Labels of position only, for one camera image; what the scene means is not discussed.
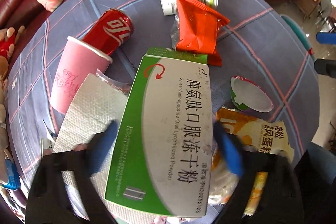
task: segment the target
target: plaid tablecloth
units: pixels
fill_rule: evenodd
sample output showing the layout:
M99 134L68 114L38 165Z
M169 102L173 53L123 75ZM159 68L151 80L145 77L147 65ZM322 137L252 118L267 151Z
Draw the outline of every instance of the plaid tablecloth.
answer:
M171 47L174 16L164 16L160 0L67 0L44 22L22 51L8 85L8 122L18 167L29 185L45 136L42 120L58 132L64 116L50 106L50 92L67 36L82 38L111 7L132 18L135 32L112 56L111 78L131 83L142 56L151 46ZM230 78L240 75L257 83L274 109L260 114L284 120L294 164L319 125L319 87L314 64L290 27L263 0L219 0L217 10L231 22L219 36L222 67L210 66L213 111L230 103Z

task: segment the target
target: coca-cola can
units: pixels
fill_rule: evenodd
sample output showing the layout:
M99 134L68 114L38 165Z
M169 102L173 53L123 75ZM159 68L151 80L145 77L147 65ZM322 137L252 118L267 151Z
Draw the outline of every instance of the coca-cola can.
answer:
M133 30L131 19L121 10L112 8L101 15L82 41L110 55L129 39Z

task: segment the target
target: orange snack wrapper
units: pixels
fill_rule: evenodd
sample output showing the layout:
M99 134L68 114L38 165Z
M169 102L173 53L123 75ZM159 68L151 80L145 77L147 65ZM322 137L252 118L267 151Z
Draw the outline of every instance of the orange snack wrapper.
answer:
M221 66L216 51L219 29L230 20L197 0L176 0L179 16L180 39L176 50L208 55L208 64Z
M217 111L216 120L222 123L228 133L237 135L245 145L253 145L263 153L277 154L279 150L286 151L288 161L292 162L294 149L288 143L288 134L283 121L269 123L225 107ZM267 172L257 172L244 211L245 215L251 216L255 213L263 194L267 176ZM228 171L225 160L220 151L216 149L212 156L209 203L226 204L237 183L238 177Z

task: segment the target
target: green and white box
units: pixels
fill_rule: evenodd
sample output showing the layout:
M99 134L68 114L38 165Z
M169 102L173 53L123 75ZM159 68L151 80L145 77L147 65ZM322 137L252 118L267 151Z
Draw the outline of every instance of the green and white box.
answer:
M150 48L120 124L105 199L157 215L202 217L211 147L207 56Z

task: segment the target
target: red arrow logo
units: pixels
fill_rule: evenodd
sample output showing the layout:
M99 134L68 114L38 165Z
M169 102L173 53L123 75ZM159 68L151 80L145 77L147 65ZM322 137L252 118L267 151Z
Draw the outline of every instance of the red arrow logo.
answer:
M155 79L161 79L163 73L164 73L165 70L166 70L165 67L164 67L163 65L161 65L161 64L153 64L153 65L148 66L148 67L145 69L145 71L143 72L144 75L145 75L145 77L146 77L146 78L148 77L148 70L149 70L150 68L153 68L154 66L160 66L160 67L162 67L162 73L160 73L160 74L156 74L156 77L155 77Z

